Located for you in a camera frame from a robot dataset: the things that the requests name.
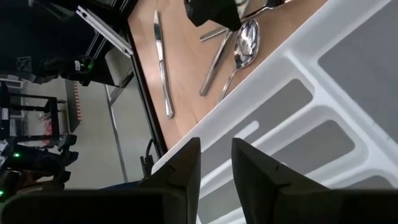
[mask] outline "wooden table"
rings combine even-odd
[[[259,54],[250,66],[236,75],[230,90],[243,81],[325,2],[326,0],[294,0],[258,16],[256,20],[261,29]],[[264,0],[251,0],[247,12],[252,12],[263,4]],[[175,108],[173,119],[165,116],[154,37],[156,9],[160,11],[162,22],[165,59]],[[165,142],[170,149],[215,107],[222,87],[235,66],[233,45],[228,46],[208,95],[202,97],[199,89],[224,34],[206,42],[200,42],[199,37],[218,27],[218,24],[207,22],[201,27],[195,27],[186,16],[182,0],[141,0],[129,17],[129,26]]]

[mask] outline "knife handle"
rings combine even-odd
[[[167,78],[166,64],[164,60],[161,60],[159,62],[159,67],[160,67],[160,75],[162,77],[163,94],[164,94],[165,107],[166,107],[166,118],[170,119],[174,117],[174,108],[171,100],[169,80]]]

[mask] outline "black object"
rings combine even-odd
[[[33,6],[36,4],[38,6],[47,6],[49,3],[59,5],[73,12],[77,10],[78,6],[82,6],[90,9],[114,29],[119,29],[121,25],[122,17],[118,10],[94,0],[34,0]]]
[[[246,4],[248,0],[184,0],[185,10],[193,25],[201,26],[211,20],[232,31],[241,28],[236,6]],[[285,0],[268,0],[266,6],[274,8],[285,3]]]
[[[330,190],[242,139],[232,143],[233,175],[248,224],[397,220],[396,190]]]
[[[232,142],[234,181],[248,224],[397,220],[396,190],[330,190],[241,139]],[[199,188],[200,141],[193,138],[135,189],[35,192],[8,201],[2,222],[195,223]]]
[[[191,139],[131,190],[32,192],[10,201],[2,223],[196,223],[200,140]]]
[[[23,98],[36,98],[47,100],[45,106],[21,106],[11,103],[11,97],[18,96]],[[51,135],[42,136],[18,136],[18,141],[41,141],[50,140],[57,141],[60,138],[60,128],[58,119],[58,100],[56,97],[51,96],[37,96],[26,95],[20,93],[11,93],[5,82],[0,82],[0,140],[5,140],[10,137],[10,120],[9,110],[20,111],[42,111],[48,113],[51,117]]]
[[[76,136],[65,135],[58,142],[60,154],[49,152],[48,148],[22,146],[18,137],[7,139],[7,146],[1,156],[0,165],[0,202],[4,202],[17,192],[30,190],[63,190],[64,183],[70,178],[66,166],[78,159],[77,152],[69,151],[76,143]],[[53,177],[37,183],[27,183],[28,175],[33,182],[41,177]]]
[[[141,156],[139,159],[141,161],[142,172],[144,173],[144,178],[149,177],[152,173],[152,167],[155,165],[154,158],[152,155],[149,155],[150,147],[153,145],[154,140],[151,139],[148,142],[148,146],[144,156]]]
[[[34,57],[0,57],[0,71],[15,75],[32,83],[43,84],[54,78],[82,81],[91,71],[94,61],[90,56],[80,55],[67,57],[62,54],[53,54],[44,60]]]

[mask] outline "white plastic tray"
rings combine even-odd
[[[398,187],[397,143],[318,64],[322,55],[389,2],[329,0],[161,158],[152,172],[162,167],[192,137],[200,137],[201,150],[205,153],[288,82],[297,79],[312,94],[312,101],[250,143],[273,156],[325,121],[332,120],[353,141],[354,148],[306,176],[330,188],[348,187],[374,176]],[[254,123],[239,132],[238,137],[244,139],[256,129],[258,125]],[[316,159],[308,155],[308,160],[303,162]],[[202,178],[200,199],[232,178],[231,161],[227,160]],[[211,223],[231,222],[245,223],[241,208],[227,212]]]

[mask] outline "black machine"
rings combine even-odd
[[[84,82],[92,71],[99,73],[103,65],[93,69],[95,59],[85,55],[94,30],[78,16],[59,15],[60,8],[75,12],[78,6],[89,8],[115,29],[123,24],[119,11],[97,1],[3,0],[0,25],[7,35],[0,39],[0,73],[38,84],[58,77]]]
[[[64,183],[70,178],[66,166],[75,162],[77,152],[69,151],[76,143],[76,136],[67,134],[57,142],[58,152],[49,152],[49,147],[29,147],[20,145],[20,139],[7,139],[7,146],[0,154],[0,202],[15,194],[26,194],[37,190],[63,190]],[[42,177],[52,180],[36,182]]]
[[[396,190],[331,190],[241,139],[232,140],[231,153],[246,223],[397,220]],[[193,138],[136,188],[21,195],[8,201],[2,222],[196,223],[199,189],[200,140]]]
[[[66,57],[58,54],[40,61],[30,56],[0,57],[0,61],[1,73],[15,75],[37,84],[47,83],[58,77],[79,81],[90,72],[94,64],[90,56]]]
[[[184,0],[188,18],[195,26],[213,21],[233,31],[241,28],[237,6],[249,0]],[[285,0],[268,0],[268,7],[277,7]]]

